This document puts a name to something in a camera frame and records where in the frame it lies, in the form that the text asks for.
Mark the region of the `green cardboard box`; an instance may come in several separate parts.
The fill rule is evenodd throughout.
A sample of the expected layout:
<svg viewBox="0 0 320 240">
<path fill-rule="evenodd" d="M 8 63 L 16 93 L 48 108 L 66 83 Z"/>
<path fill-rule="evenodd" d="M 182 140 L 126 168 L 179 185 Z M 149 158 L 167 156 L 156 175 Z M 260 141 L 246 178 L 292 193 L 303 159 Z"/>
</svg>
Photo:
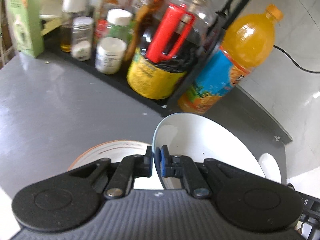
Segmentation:
<svg viewBox="0 0 320 240">
<path fill-rule="evenodd" d="M 63 0 L 9 0 L 17 50 L 36 58 L 44 51 L 44 36 L 62 22 Z"/>
</svg>

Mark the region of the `white plate Sweet print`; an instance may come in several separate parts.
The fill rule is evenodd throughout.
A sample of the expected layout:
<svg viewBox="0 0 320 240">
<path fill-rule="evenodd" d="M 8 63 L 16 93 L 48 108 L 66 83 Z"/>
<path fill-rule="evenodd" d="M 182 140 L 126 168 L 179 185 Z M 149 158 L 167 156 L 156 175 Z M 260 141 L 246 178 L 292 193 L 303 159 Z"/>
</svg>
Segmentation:
<svg viewBox="0 0 320 240">
<path fill-rule="evenodd" d="M 168 147 L 171 155 L 186 155 L 202 163 L 213 158 L 246 172 L 265 178 L 250 150 L 234 134 L 220 124 L 191 113 L 176 113 L 164 118 L 156 127 L 152 139 L 153 175 L 160 189 L 179 189 L 176 178 L 161 178 L 159 150 Z"/>
</svg>

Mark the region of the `white lid seasoning jar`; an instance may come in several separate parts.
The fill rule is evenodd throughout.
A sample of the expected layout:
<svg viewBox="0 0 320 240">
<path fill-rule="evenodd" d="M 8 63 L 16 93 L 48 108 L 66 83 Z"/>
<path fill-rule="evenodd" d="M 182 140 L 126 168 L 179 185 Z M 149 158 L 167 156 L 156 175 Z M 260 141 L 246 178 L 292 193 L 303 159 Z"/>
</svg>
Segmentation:
<svg viewBox="0 0 320 240">
<path fill-rule="evenodd" d="M 111 75 L 120 70 L 127 50 L 132 13 L 124 9 L 111 9 L 106 20 L 106 30 L 97 44 L 95 67 L 99 72 Z"/>
</svg>

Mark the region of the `clear glass spice shaker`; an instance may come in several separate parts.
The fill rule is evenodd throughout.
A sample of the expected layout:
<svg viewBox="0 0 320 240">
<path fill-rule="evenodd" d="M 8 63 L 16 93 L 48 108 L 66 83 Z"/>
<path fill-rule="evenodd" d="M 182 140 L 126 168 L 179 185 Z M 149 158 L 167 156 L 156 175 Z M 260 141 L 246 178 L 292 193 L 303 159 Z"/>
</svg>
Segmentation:
<svg viewBox="0 0 320 240">
<path fill-rule="evenodd" d="M 78 61 L 86 61 L 91 58 L 93 23 L 93 19 L 87 16 L 73 20 L 71 56 Z"/>
</svg>

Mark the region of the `clear bottle gold cap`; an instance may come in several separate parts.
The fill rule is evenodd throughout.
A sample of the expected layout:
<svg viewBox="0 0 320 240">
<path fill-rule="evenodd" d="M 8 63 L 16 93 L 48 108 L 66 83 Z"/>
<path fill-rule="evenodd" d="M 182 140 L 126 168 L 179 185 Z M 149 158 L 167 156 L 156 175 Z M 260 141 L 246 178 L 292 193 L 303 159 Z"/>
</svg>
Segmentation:
<svg viewBox="0 0 320 240">
<path fill-rule="evenodd" d="M 191 0 L 189 11 L 196 17 L 193 28 L 201 37 L 200 45 L 203 45 L 209 28 L 215 20 L 215 12 L 212 0 Z"/>
</svg>

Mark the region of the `oil bottle white cap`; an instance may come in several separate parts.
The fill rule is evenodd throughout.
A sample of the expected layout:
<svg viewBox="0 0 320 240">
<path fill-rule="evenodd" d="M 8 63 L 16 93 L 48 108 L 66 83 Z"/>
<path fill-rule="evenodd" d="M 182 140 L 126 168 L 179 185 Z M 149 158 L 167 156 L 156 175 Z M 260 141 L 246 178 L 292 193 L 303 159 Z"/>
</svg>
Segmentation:
<svg viewBox="0 0 320 240">
<path fill-rule="evenodd" d="M 84 16 L 87 0 L 63 0 L 60 26 L 60 49 L 65 53 L 71 52 L 73 19 Z"/>
</svg>

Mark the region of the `orange juice bottle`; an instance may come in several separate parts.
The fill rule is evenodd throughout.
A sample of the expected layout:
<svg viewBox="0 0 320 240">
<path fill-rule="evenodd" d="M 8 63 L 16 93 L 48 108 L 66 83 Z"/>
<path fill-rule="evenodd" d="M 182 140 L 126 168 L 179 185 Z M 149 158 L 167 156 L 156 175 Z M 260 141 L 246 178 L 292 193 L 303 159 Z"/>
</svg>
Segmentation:
<svg viewBox="0 0 320 240">
<path fill-rule="evenodd" d="M 269 4 L 260 14 L 235 20 L 225 32 L 218 51 L 179 98 L 181 110 L 204 114 L 251 74 L 270 55 L 275 40 L 275 25 L 283 13 Z"/>
</svg>

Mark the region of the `white plate orange rim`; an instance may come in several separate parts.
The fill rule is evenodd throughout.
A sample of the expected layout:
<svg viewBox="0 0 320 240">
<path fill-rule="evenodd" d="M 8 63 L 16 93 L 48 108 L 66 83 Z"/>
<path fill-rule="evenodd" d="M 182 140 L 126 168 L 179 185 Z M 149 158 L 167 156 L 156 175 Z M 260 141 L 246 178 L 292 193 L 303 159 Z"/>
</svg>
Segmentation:
<svg viewBox="0 0 320 240">
<path fill-rule="evenodd" d="M 101 158 L 109 158 L 113 163 L 121 162 L 128 155 L 144 155 L 149 144 L 133 140 L 114 140 L 94 146 L 81 154 L 68 168 L 68 171 L 89 164 Z M 158 177 L 154 163 L 152 163 L 152 176 L 150 178 L 136 178 L 134 189 L 162 190 L 163 186 Z"/>
</svg>

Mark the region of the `white plate bakery print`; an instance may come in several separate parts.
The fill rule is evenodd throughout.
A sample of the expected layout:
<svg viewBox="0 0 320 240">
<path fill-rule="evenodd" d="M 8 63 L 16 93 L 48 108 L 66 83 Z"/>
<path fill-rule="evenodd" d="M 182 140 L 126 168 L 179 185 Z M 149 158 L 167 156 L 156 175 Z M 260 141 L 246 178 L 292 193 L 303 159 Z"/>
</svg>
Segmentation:
<svg viewBox="0 0 320 240">
<path fill-rule="evenodd" d="M 277 183 L 282 183 L 281 173 L 275 158 L 269 154 L 264 153 L 260 156 L 258 163 L 266 177 L 266 179 L 275 181 Z"/>
</svg>

